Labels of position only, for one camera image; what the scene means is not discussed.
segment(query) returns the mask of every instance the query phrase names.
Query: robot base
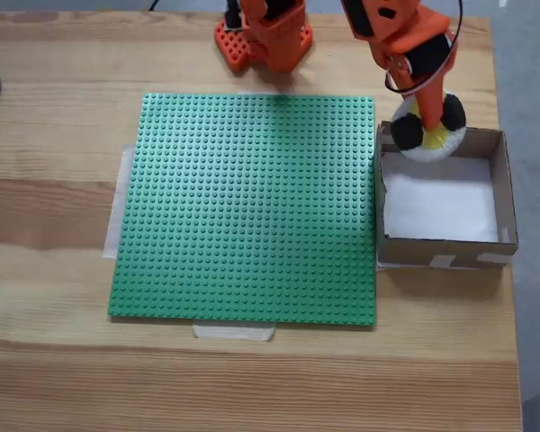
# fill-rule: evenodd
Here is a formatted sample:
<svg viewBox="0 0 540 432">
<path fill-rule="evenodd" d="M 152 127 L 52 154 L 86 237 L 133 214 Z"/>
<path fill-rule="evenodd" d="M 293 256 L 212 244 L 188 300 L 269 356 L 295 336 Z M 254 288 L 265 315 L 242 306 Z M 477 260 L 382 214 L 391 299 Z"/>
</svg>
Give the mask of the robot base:
<svg viewBox="0 0 540 432">
<path fill-rule="evenodd" d="M 264 47 L 256 42 L 251 42 L 244 37 L 242 31 L 227 31 L 225 21 L 222 19 L 214 29 L 214 39 L 220 53 L 234 73 L 242 72 L 250 64 L 266 64 Z M 291 72 L 302 60 L 312 45 L 312 28 L 306 22 L 300 31 L 300 55 L 288 67 L 274 72 Z"/>
</svg>

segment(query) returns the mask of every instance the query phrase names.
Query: wood grain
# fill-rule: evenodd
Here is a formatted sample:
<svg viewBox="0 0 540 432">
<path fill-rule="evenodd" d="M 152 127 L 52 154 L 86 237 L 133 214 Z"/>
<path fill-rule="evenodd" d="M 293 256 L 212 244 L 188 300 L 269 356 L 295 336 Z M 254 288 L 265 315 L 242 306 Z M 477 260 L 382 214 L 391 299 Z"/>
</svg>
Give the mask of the wood grain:
<svg viewBox="0 0 540 432">
<path fill-rule="evenodd" d="M 188 321 L 110 322 L 101 258 L 122 148 L 146 92 L 399 100 L 344 17 L 312 16 L 292 74 L 233 76 L 217 15 L 0 13 L 0 430 L 518 431 L 512 278 L 378 274 L 374 331 L 278 327 L 196 339 Z M 465 21 L 447 87 L 497 128 L 490 27 Z"/>
</svg>

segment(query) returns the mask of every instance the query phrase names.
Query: masking tape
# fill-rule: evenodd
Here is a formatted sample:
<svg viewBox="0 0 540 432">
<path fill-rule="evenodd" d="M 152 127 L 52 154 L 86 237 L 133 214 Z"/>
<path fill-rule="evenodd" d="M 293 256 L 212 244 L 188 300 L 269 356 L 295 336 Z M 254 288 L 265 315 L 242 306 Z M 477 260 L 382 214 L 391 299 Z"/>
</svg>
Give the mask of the masking tape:
<svg viewBox="0 0 540 432">
<path fill-rule="evenodd" d="M 486 253 L 478 255 L 476 260 L 482 261 L 483 263 L 509 264 L 512 262 L 512 256 Z"/>
<path fill-rule="evenodd" d="M 432 258 L 430 266 L 434 268 L 450 268 L 456 255 L 436 255 Z"/>
<path fill-rule="evenodd" d="M 108 230 L 104 241 L 104 251 L 102 257 L 116 259 L 118 256 L 118 244 L 122 231 L 122 220 L 126 209 L 126 196 L 132 171 L 132 161 L 134 160 L 134 147 L 127 147 L 122 152 L 120 169 L 118 170 L 118 180 L 114 190 L 114 201 L 112 201 L 112 211 L 108 220 Z"/>
<path fill-rule="evenodd" d="M 510 230 L 508 227 L 504 227 L 502 229 L 502 243 L 509 243 L 510 242 Z"/>
<path fill-rule="evenodd" d="M 273 322 L 215 321 L 195 319 L 192 330 L 197 338 L 270 340 L 276 330 Z"/>
</svg>

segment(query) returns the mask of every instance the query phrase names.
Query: orange bracket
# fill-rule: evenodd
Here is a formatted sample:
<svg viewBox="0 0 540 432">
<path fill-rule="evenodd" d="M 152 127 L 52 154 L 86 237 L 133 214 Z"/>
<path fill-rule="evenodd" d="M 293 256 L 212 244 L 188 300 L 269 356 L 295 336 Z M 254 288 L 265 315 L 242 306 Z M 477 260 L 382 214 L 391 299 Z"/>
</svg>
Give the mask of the orange bracket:
<svg viewBox="0 0 540 432">
<path fill-rule="evenodd" d="M 296 37 L 296 32 L 292 38 L 285 38 L 284 35 L 287 32 L 283 31 L 283 27 L 265 26 L 263 23 L 255 25 L 253 29 L 247 25 L 243 17 L 242 31 L 226 31 L 225 22 L 222 19 L 214 30 L 214 39 L 220 53 L 234 73 L 239 73 L 254 63 L 265 64 L 274 72 L 291 72 L 312 45 L 312 28 L 305 17 L 302 16 L 302 19 L 303 25 L 298 26 L 299 38 Z"/>
</svg>

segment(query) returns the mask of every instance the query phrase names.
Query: orange 3d printed part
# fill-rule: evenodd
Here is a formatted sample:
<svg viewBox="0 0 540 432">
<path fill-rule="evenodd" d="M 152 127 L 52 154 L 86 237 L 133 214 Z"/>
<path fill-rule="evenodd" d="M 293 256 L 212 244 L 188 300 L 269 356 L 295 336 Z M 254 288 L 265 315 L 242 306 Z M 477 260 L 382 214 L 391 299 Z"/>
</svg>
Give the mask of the orange 3d printed part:
<svg viewBox="0 0 540 432">
<path fill-rule="evenodd" d="M 370 44 L 374 61 L 386 70 L 386 87 L 404 98 L 391 124 L 398 148 L 424 162 L 449 156 L 466 131 L 462 104 L 443 89 L 458 49 L 462 0 L 456 34 L 449 30 L 448 17 L 420 5 L 420 0 L 342 0 L 342 4 L 352 33 Z"/>
<path fill-rule="evenodd" d="M 290 72 L 312 44 L 304 0 L 228 0 L 214 31 L 216 44 L 233 72 L 250 63 Z"/>
</svg>

